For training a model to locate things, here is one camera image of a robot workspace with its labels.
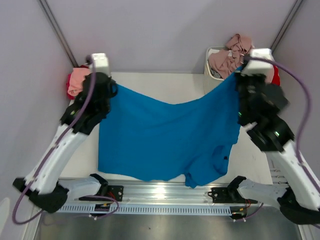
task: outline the blue t-shirt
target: blue t-shirt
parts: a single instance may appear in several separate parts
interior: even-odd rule
[[[169,104],[118,85],[100,123],[98,170],[143,181],[184,174],[192,188],[225,175],[240,129],[235,87],[233,73],[200,99]]]

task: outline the clothing pile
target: clothing pile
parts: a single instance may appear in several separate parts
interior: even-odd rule
[[[250,37],[238,33],[226,43],[225,47],[227,49],[211,53],[208,57],[210,72],[217,79],[226,79],[243,64],[244,55],[254,48]],[[276,66],[270,70],[265,82],[280,85],[279,71]]]

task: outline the cable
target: cable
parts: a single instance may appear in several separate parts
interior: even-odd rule
[[[302,89],[304,91],[304,94],[305,94],[305,97],[306,97],[306,109],[305,109],[305,112],[303,114],[303,118],[301,120],[301,123],[300,123],[298,131],[297,131],[295,154],[296,154],[296,157],[297,157],[297,159],[298,159],[298,161],[300,163],[300,166],[302,167],[303,171],[308,176],[308,178],[310,179],[310,181],[312,182],[312,184],[314,185],[314,187],[316,188],[316,190],[320,194],[320,186],[318,185],[316,180],[313,178],[312,174],[309,172],[309,170],[304,165],[304,161],[302,160],[301,153],[300,153],[301,136],[302,136],[302,133],[303,133],[303,131],[305,129],[306,123],[307,123],[307,121],[309,119],[310,112],[311,112],[311,104],[312,104],[311,95],[309,93],[309,90],[308,90],[307,86],[303,83],[302,79],[300,79],[292,71],[290,71],[288,68],[286,68],[284,65],[282,65],[280,63],[277,63],[277,62],[272,61],[272,60],[264,59],[264,58],[251,57],[251,56],[244,56],[244,59],[245,60],[261,61],[261,62],[265,62],[265,63],[272,64],[274,66],[277,66],[279,69],[282,69],[283,71],[285,71],[286,73],[291,75],[300,84],[300,86],[302,87]]]
[[[103,218],[106,218],[112,214],[114,214],[116,211],[119,210],[120,208],[120,205],[119,205],[119,202],[116,200],[116,199],[113,199],[111,197],[108,197],[108,196],[96,196],[96,195],[88,195],[88,196],[85,196],[86,198],[92,198],[92,199],[105,199],[105,200],[110,200],[112,201],[113,203],[116,204],[116,208],[115,210],[111,211],[111,212],[108,212],[106,214],[103,214],[102,216],[92,216],[91,214],[87,215],[87,214],[80,214],[80,215],[76,215],[76,216],[73,216],[71,217],[72,219],[77,219],[77,218],[82,218],[82,217],[89,217],[89,218],[93,218],[94,220],[97,220],[97,219],[103,219]],[[63,220],[63,221],[55,221],[53,223],[45,223],[45,220],[43,219],[42,221],[42,224],[45,225],[46,227],[48,226],[52,226],[52,225],[61,225],[61,224],[66,224],[67,221],[66,220]]]
[[[254,215],[257,214],[257,212],[259,212],[259,210],[264,206],[264,203],[261,203],[261,205],[259,206],[259,208],[257,210],[255,210],[253,213],[251,213],[250,215],[244,217],[244,218],[240,218],[240,219],[234,219],[234,222],[239,222],[239,221],[246,221],[249,218],[252,218]]]
[[[246,200],[245,200],[245,208],[244,208],[244,209],[246,209],[246,210],[248,211],[248,208],[250,208],[250,206],[251,206],[250,200],[249,200],[249,199],[246,199]]]
[[[88,91],[88,95],[83,103],[83,106],[81,107],[81,109],[79,110],[79,112],[77,113],[77,115],[75,116],[74,120],[71,122],[71,124],[61,133],[61,135],[58,137],[58,139],[55,141],[54,145],[52,148],[49,149],[49,151],[47,152],[47,154],[44,156],[44,158],[42,159],[42,161],[39,164],[39,167],[37,168],[37,170],[35,171],[34,175],[33,175],[33,179],[27,184],[27,186],[24,188],[24,190],[22,191],[22,193],[20,194],[18,200],[16,201],[14,208],[13,208],[13,212],[12,212],[12,221],[17,224],[17,225],[23,225],[23,224],[27,224],[29,222],[31,222],[32,220],[34,220],[36,217],[38,217],[43,210],[41,210],[40,212],[38,212],[36,215],[32,216],[30,219],[25,220],[25,221],[18,221],[17,220],[17,211],[18,211],[18,207],[23,199],[23,197],[25,196],[25,194],[27,193],[27,191],[30,189],[31,185],[34,183],[34,181],[37,179],[41,169],[43,168],[43,166],[45,165],[45,163],[47,162],[47,160],[49,159],[50,155],[53,153],[53,151],[59,146],[59,143],[61,142],[61,140],[63,139],[63,137],[66,135],[66,133],[77,123],[77,121],[80,119],[80,117],[82,116],[82,114],[84,113],[86,107],[88,106],[90,99],[92,97],[92,94],[94,92],[94,88],[95,88],[95,83],[96,83],[96,65],[95,62],[93,60],[93,58],[91,56],[88,56],[91,60],[92,63],[92,78],[90,81],[90,87],[89,87],[89,91]]]
[[[108,195],[111,196],[113,199],[116,199],[115,195],[111,191],[108,192]]]

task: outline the white laundry basket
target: white laundry basket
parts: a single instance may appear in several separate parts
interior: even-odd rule
[[[209,56],[210,56],[211,54],[216,54],[216,53],[218,53],[221,49],[226,49],[226,48],[223,47],[223,46],[212,46],[212,47],[209,47],[209,48],[206,50],[205,62],[204,62],[204,75],[205,75],[205,76],[209,76],[210,78],[212,78],[212,79],[214,79],[214,80],[218,80],[218,81],[223,81],[224,79],[223,79],[223,78],[216,78],[216,77],[214,77],[214,76],[211,74],[210,65],[209,65],[208,59],[209,59]]]
[[[208,63],[208,58],[210,56],[210,54],[212,53],[217,53],[219,52],[221,49],[226,49],[223,46],[212,46],[209,47],[206,50],[206,54],[205,54],[205,62],[204,62],[204,81],[203,81],[203,87],[204,87],[204,93],[207,94],[209,92],[211,92],[212,89],[214,89],[216,86],[218,86],[224,79],[223,78],[216,78],[211,74],[210,71],[210,66]]]

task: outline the white panel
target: white panel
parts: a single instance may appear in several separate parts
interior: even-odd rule
[[[2,201],[0,201],[0,236],[1,233],[6,225],[6,222],[9,217],[9,211],[10,211],[10,199],[8,197],[4,198]]]
[[[33,169],[52,140],[67,106],[72,67],[36,0],[0,5],[0,201],[11,203],[0,239],[19,240],[26,225],[11,220],[19,196],[12,183]],[[31,210],[22,201],[18,219],[29,218]]]
[[[301,77],[310,91],[312,112],[303,134],[301,151],[318,178],[320,178],[320,164],[317,157],[320,136],[320,48],[317,47],[320,39],[319,12],[320,1],[306,1],[274,53],[274,58]],[[290,101],[282,116],[296,133],[306,107],[306,97],[300,85],[291,76],[284,72],[280,73],[281,86]]]
[[[75,58],[106,52],[116,72],[203,73],[236,33],[270,47],[295,0],[49,0]]]

